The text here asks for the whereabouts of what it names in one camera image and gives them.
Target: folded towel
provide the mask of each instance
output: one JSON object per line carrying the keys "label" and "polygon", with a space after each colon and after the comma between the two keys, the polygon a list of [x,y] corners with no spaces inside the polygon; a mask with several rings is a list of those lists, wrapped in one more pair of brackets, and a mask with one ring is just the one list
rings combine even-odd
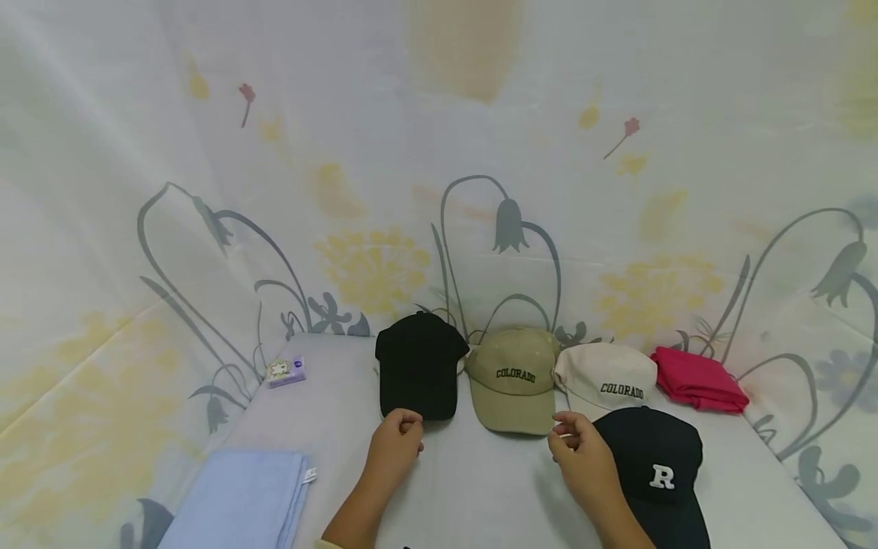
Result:
{"label": "folded towel", "polygon": [[289,549],[308,485],[293,451],[216,451],[207,459],[160,549]]}
{"label": "folded towel", "polygon": [[711,358],[667,347],[658,347],[651,358],[658,365],[658,386],[674,402],[729,414],[743,414],[750,403],[723,365]]}

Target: black baseball cap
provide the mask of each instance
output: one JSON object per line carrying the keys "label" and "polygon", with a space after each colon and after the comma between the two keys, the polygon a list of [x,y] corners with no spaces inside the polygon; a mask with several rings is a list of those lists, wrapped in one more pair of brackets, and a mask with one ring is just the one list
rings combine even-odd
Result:
{"label": "black baseball cap", "polygon": [[646,406],[594,422],[619,472],[622,492],[656,549],[709,549],[695,477],[702,439],[692,425]]}
{"label": "black baseball cap", "polygon": [[408,408],[424,420],[447,420],[457,410],[457,361],[470,348],[435,314],[407,316],[378,333],[381,415]]}

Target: floral curtain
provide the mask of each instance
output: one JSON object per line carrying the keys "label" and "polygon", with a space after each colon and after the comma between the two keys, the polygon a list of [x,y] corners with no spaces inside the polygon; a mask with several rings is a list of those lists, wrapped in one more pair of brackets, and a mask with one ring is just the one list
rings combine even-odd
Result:
{"label": "floral curtain", "polygon": [[720,360],[878,547],[875,0],[0,14],[0,545],[156,547],[283,345],[428,310]]}

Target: pink folded cloth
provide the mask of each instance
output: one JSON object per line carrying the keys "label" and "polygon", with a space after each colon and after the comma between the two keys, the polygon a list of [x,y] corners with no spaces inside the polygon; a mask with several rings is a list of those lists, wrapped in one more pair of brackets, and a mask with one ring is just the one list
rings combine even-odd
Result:
{"label": "pink folded cloth", "polygon": [[723,365],[711,358],[667,347],[658,347],[651,358],[658,365],[658,386],[674,402],[729,414],[743,414],[750,404]]}

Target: purple package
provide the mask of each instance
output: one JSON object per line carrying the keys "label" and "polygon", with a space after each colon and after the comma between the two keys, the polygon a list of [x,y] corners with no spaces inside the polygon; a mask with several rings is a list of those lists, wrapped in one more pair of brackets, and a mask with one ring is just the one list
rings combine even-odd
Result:
{"label": "purple package", "polygon": [[305,362],[301,355],[296,355],[292,359],[278,357],[277,360],[268,365],[269,387],[277,387],[286,385],[287,383],[295,383],[305,378]]}

